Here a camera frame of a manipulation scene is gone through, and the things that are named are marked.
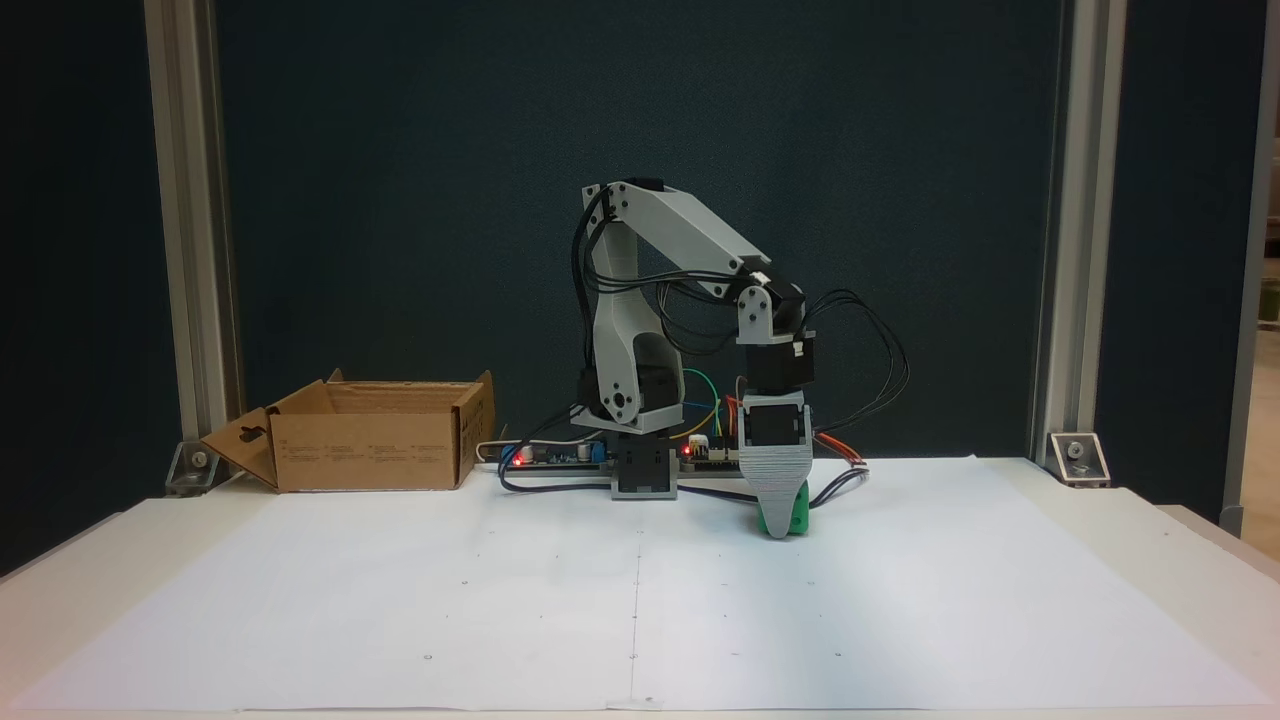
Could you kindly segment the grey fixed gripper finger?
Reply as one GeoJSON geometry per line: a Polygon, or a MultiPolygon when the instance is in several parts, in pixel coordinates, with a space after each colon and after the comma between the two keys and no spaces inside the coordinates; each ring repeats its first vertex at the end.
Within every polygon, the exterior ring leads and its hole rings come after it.
{"type": "Polygon", "coordinates": [[[756,495],[756,518],[760,532],[781,539],[805,536],[810,525],[810,488],[808,478],[813,455],[783,451],[740,456],[740,471],[756,495]]]}

